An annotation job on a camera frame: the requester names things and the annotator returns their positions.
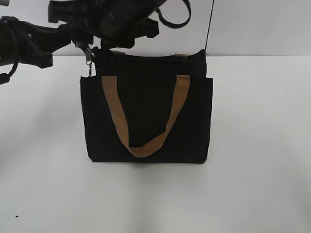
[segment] white surface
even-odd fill
[[[92,163],[84,58],[20,66],[0,86],[0,232],[309,233],[311,58],[208,64],[215,88],[202,166]]]
[[[310,0],[216,0],[207,52],[310,56]]]
[[[139,55],[167,55],[179,53],[196,53],[204,49],[209,23],[212,0],[193,0],[191,7],[193,16],[191,22],[182,29],[169,29],[159,23],[160,35],[154,39],[146,37],[137,40],[137,44],[131,50],[132,54]],[[10,15],[33,24],[47,27],[56,27],[48,23],[49,0],[11,0],[9,7],[0,7],[0,16]],[[165,18],[171,22],[184,22],[188,18],[188,12],[182,0],[168,0],[162,7]],[[55,53],[55,55],[83,55],[73,45],[67,46]]]

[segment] black cord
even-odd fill
[[[187,21],[184,22],[184,23],[180,23],[180,24],[171,23],[171,22],[167,21],[163,17],[163,15],[161,13],[161,10],[157,9],[156,12],[159,15],[159,19],[160,19],[161,23],[163,23],[165,26],[167,26],[169,28],[178,29],[178,28],[185,27],[190,22],[190,19],[191,19],[191,5],[190,5],[190,2],[189,2],[189,0],[182,0],[182,1],[184,2],[184,4],[186,5],[186,7],[187,7],[187,9],[189,11],[189,18],[187,19]]]
[[[15,36],[13,29],[10,26],[8,26],[8,23],[6,21],[2,21],[1,23],[2,23],[1,25],[10,33],[11,38],[12,38],[13,43],[14,43],[14,64],[13,64],[13,67],[8,74],[7,73],[0,74],[0,84],[4,84],[4,83],[8,83],[10,81],[10,78],[13,76],[13,74],[17,70],[17,67],[19,64],[19,49],[18,49],[18,41],[17,41],[17,38]]]
[[[208,36],[209,36],[209,31],[210,31],[210,25],[212,22],[212,17],[213,17],[213,12],[214,12],[214,5],[215,5],[215,0],[213,0],[212,3],[212,9],[210,11],[210,17],[209,17],[209,24],[208,24],[208,30],[207,30],[207,37],[206,37],[206,43],[205,43],[205,51],[207,49],[207,43],[208,43]]]

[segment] zipper pull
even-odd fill
[[[92,76],[92,53],[93,50],[90,48],[86,49],[86,65],[89,68],[89,77]]]

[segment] black bag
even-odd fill
[[[81,78],[86,145],[94,162],[206,161],[213,79],[205,51],[135,57],[95,51],[97,76]]]

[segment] bag handle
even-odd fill
[[[104,94],[110,109],[113,123],[116,126],[116,130],[119,139],[123,145],[137,158],[148,157],[154,152],[159,150],[168,134],[170,133],[181,109],[186,101],[189,87],[190,76],[189,75],[177,75],[176,85],[173,94],[172,109],[169,120],[165,127],[165,132],[152,139],[150,142],[142,147],[130,147],[129,146],[129,131],[127,120],[124,114],[124,110],[118,96],[118,77],[117,76],[102,76],[102,84]]]

